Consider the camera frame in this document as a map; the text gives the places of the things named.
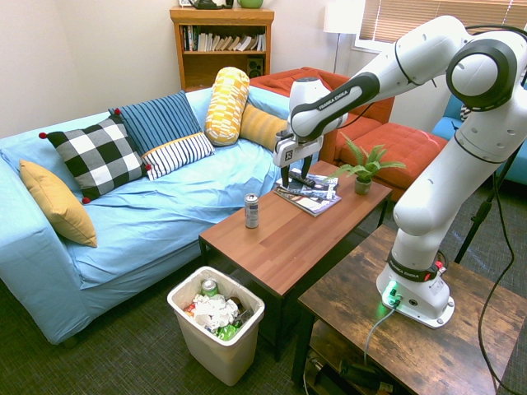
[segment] floor lamp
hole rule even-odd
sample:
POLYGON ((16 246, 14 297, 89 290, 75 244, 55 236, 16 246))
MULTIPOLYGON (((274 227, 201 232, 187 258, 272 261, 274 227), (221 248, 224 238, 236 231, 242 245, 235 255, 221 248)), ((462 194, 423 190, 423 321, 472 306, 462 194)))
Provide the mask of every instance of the floor lamp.
POLYGON ((337 51, 333 72, 337 70, 338 46, 340 35, 356 35, 361 31, 364 0, 339 0, 326 5, 324 14, 324 32, 337 33, 337 51))

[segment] pile of books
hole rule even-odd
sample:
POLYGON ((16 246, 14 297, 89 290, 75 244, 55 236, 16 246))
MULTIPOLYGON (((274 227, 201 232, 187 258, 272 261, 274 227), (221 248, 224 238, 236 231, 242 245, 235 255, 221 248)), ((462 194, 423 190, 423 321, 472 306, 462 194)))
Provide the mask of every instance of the pile of books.
MULTIPOLYGON (((299 169, 291 169, 291 171, 301 174, 299 169)), ((327 178, 325 175, 308 174, 306 178, 315 181, 313 188, 294 179, 289 179, 289 185, 285 188, 282 179, 279 179, 275 183, 274 192, 312 216, 319 216, 341 200, 337 195, 337 178, 325 182, 327 178)))
POLYGON ((261 35, 215 35, 200 32, 200 26, 183 26, 185 51, 265 51, 265 33, 261 35))

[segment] white trash can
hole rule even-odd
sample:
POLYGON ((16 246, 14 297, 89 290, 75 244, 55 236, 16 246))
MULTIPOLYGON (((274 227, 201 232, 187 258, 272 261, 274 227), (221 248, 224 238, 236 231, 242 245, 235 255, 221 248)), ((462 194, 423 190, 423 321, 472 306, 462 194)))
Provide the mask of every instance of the white trash can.
POLYGON ((264 317, 264 302, 250 290, 212 267, 196 270, 168 294, 167 300, 178 318, 190 354, 223 383, 236 384, 253 363, 258 324, 264 317), (202 281, 207 279, 217 282, 220 294, 226 298, 237 297, 246 309, 251 308, 254 312, 236 335, 226 342, 198 325, 194 318, 183 311, 199 293, 202 281))

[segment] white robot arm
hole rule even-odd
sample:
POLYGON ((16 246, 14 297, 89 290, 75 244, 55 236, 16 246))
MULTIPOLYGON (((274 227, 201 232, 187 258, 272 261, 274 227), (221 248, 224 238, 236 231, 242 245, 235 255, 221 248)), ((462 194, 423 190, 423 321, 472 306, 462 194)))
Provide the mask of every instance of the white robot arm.
POLYGON ((327 95, 305 93, 316 81, 299 80, 291 89, 290 136, 277 143, 273 157, 282 168, 317 152, 322 136, 344 122, 349 110, 441 74, 472 110, 395 206, 399 231, 376 282, 383 303, 390 306, 397 294, 398 311, 431 328, 444 325, 455 306, 436 265, 441 241, 461 204, 527 137, 527 91, 520 84, 526 66, 525 35, 498 30, 472 36, 459 20, 440 16, 401 37, 327 95))

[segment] blue striped pillow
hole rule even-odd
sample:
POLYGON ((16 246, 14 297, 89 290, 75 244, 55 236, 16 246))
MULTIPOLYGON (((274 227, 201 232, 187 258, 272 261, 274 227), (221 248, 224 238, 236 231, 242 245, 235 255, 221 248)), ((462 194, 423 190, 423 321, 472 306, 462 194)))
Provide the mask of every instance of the blue striped pillow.
POLYGON ((214 152, 211 142, 200 132, 154 148, 142 160, 147 164, 148 178, 153 181, 214 152))
POLYGON ((140 155, 167 142, 201 132, 184 91, 109 111, 120 115, 140 155))

